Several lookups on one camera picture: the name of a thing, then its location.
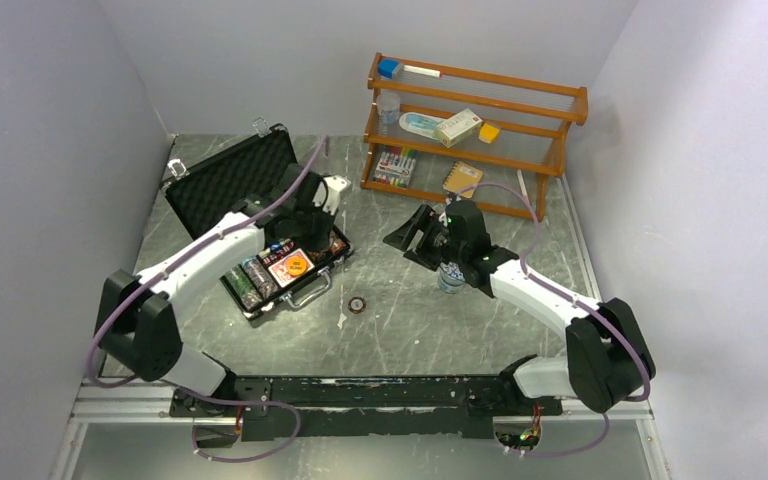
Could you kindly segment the orange big blind button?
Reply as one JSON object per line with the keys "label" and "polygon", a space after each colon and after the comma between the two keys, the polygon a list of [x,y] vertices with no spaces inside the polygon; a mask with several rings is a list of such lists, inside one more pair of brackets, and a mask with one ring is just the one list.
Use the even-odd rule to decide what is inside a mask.
{"label": "orange big blind button", "polygon": [[309,262],[303,255],[293,255],[285,261],[285,269],[291,277],[298,277],[309,269]]}

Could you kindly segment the red playing card deck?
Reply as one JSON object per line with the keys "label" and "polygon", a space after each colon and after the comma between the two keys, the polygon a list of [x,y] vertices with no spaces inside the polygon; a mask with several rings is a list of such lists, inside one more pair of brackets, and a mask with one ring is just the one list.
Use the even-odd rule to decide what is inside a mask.
{"label": "red playing card deck", "polygon": [[307,254],[301,249],[294,249],[288,255],[283,258],[275,259],[274,261],[265,260],[266,268],[275,282],[281,287],[285,288],[293,282],[302,278],[306,273],[298,277],[291,277],[285,269],[285,261],[293,255],[303,255],[309,262],[308,273],[313,268],[313,262],[308,258]]}

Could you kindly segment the black poker chip case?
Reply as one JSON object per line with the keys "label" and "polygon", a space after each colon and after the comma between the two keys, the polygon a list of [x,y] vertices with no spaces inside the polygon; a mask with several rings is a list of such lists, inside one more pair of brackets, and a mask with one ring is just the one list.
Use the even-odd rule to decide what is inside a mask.
{"label": "black poker chip case", "polygon": [[[290,179],[285,171],[299,164],[288,131],[281,124],[270,127],[265,134],[251,136],[191,166],[172,159],[168,168],[173,177],[163,186],[164,196],[193,240],[213,227],[239,200],[250,195],[273,201],[278,190],[287,187]],[[321,297],[332,287],[331,272],[352,251],[348,238],[334,224],[332,243],[326,251],[307,251],[296,243],[313,262],[313,268],[302,278],[281,288],[259,308],[246,312],[256,318],[284,303],[299,310]],[[257,257],[266,268],[264,254]]]}

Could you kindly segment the orange hundred chip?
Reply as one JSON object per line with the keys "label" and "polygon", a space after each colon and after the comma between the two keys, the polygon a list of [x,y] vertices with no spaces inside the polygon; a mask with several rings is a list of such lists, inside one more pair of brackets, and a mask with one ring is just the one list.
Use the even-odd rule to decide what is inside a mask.
{"label": "orange hundred chip", "polygon": [[362,297],[352,297],[347,307],[353,314],[360,314],[366,309],[366,301]]}

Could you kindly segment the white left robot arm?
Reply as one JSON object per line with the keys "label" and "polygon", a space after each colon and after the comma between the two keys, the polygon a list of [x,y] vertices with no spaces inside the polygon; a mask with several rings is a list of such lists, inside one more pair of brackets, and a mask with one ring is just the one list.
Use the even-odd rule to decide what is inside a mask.
{"label": "white left robot arm", "polygon": [[237,376],[218,360],[186,345],[177,315],[220,277],[283,238],[307,250],[328,250],[342,196],[351,190],[340,175],[323,176],[290,165],[290,179],[273,201],[250,195],[217,224],[166,260],[137,273],[118,270],[104,282],[86,376],[104,387],[93,366],[103,350],[134,378],[164,381],[196,396],[221,416],[237,400]]}

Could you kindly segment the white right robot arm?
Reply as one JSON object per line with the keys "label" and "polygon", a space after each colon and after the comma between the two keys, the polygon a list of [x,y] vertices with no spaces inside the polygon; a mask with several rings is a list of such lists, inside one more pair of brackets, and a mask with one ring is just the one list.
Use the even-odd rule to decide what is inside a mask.
{"label": "white right robot arm", "polygon": [[501,372],[499,398],[508,412],[525,413],[542,397],[574,398],[596,413],[648,398],[656,368],[627,302],[581,296],[539,273],[524,255],[490,239],[472,201],[441,212],[425,206],[418,227],[420,262],[454,265],[463,283],[528,313],[564,341],[562,356],[526,356]]}

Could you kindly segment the coloured marker pack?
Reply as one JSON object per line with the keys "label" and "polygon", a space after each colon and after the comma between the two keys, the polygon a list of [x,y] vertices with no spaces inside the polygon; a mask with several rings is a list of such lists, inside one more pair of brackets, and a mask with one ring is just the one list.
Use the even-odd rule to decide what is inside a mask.
{"label": "coloured marker pack", "polygon": [[379,155],[372,178],[375,182],[406,189],[417,164],[416,150],[387,146]]}

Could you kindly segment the red dice row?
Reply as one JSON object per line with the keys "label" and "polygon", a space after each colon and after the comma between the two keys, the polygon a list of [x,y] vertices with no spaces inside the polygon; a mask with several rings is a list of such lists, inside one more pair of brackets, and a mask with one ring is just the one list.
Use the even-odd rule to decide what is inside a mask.
{"label": "red dice row", "polygon": [[288,255],[296,248],[294,241],[286,239],[280,243],[273,244],[269,247],[268,252],[264,254],[264,258],[269,261],[280,259]]}

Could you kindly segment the blue white ceramic jar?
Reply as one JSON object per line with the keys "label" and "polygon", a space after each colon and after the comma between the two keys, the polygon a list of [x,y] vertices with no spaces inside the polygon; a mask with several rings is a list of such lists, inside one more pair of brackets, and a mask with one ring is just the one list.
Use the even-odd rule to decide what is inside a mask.
{"label": "blue white ceramic jar", "polygon": [[454,262],[442,263],[439,267],[438,287],[447,294],[457,294],[464,289],[463,273]]}

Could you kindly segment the orange spiral notebook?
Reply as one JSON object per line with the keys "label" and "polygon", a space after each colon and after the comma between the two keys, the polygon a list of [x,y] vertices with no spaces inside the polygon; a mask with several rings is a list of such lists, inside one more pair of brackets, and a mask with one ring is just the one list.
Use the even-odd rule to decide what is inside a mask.
{"label": "orange spiral notebook", "polygon": [[463,161],[455,162],[443,181],[443,189],[463,198],[472,198],[476,185],[482,180],[484,172]]}

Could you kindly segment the green red chip row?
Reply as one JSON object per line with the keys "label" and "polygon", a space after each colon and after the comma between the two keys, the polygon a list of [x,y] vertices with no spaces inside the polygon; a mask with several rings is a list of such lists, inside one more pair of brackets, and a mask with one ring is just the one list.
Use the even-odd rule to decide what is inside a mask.
{"label": "green red chip row", "polygon": [[259,308],[262,303],[260,292],[240,265],[223,275],[221,281],[242,310],[253,312]]}

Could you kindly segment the white cardboard box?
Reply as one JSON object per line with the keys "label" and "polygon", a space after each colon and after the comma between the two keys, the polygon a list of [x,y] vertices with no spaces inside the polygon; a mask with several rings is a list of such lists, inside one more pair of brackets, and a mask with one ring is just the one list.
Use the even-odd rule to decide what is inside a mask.
{"label": "white cardboard box", "polygon": [[450,148],[472,135],[482,125],[483,120],[467,108],[440,122],[434,129],[434,138]]}

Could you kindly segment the orange wooden shelf rack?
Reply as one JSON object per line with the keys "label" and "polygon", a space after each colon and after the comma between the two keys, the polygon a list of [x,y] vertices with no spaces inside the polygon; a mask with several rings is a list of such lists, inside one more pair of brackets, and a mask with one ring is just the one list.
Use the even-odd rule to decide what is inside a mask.
{"label": "orange wooden shelf rack", "polygon": [[[377,63],[392,58],[407,65],[439,70],[440,78],[403,73],[390,80],[381,77]],[[445,168],[463,161],[484,172],[486,181],[495,170],[532,173],[535,186],[529,191],[532,211],[543,219],[548,205],[551,179],[561,177],[566,169],[566,143],[571,128],[582,126],[589,117],[588,90],[584,86],[566,86],[538,80],[408,60],[377,53],[367,75],[372,104],[364,131],[368,146],[360,184],[366,189],[399,194],[428,201],[443,201],[449,192],[442,184],[406,189],[377,183],[372,175],[380,153],[387,147],[416,150],[443,160]],[[484,123],[493,124],[501,133],[493,144],[478,139],[479,129],[453,147],[402,130],[397,123],[380,126],[376,98],[381,91],[391,91],[401,98],[401,115],[417,112],[444,120],[464,109],[471,109]]]}

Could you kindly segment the white pen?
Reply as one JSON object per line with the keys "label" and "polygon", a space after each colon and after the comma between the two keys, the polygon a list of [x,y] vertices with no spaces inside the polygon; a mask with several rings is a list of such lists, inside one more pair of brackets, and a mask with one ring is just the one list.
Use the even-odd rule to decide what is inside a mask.
{"label": "white pen", "polygon": [[528,194],[528,191],[527,191],[527,188],[526,188],[525,178],[524,178],[523,171],[522,170],[517,170],[516,171],[516,177],[517,177],[520,193],[521,193],[522,197],[526,200],[526,202],[530,205],[531,204],[530,203],[530,198],[529,198],[529,194]]}

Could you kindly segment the yellow small block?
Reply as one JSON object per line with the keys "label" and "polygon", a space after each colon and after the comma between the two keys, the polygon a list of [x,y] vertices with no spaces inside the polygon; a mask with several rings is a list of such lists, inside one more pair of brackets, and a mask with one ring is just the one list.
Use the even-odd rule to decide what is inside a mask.
{"label": "yellow small block", "polygon": [[498,139],[501,129],[493,124],[484,123],[479,129],[478,139],[485,144],[493,144]]}

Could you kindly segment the clear plastic cup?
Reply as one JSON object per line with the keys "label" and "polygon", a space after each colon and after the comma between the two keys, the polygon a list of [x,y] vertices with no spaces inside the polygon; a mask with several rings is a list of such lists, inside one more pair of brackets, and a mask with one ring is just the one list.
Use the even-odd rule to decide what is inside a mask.
{"label": "clear plastic cup", "polygon": [[380,126],[397,123],[401,115],[401,98],[394,92],[381,91],[376,98],[376,110]]}

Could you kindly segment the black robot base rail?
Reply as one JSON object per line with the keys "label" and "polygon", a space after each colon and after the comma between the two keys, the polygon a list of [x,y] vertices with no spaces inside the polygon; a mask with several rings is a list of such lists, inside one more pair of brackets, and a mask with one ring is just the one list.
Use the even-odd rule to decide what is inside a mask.
{"label": "black robot base rail", "polygon": [[240,376],[245,407],[211,405],[175,390],[173,418],[200,425],[239,420],[245,441],[301,437],[459,434],[491,439],[503,417],[558,416],[555,397],[531,399],[492,374],[443,376]]}

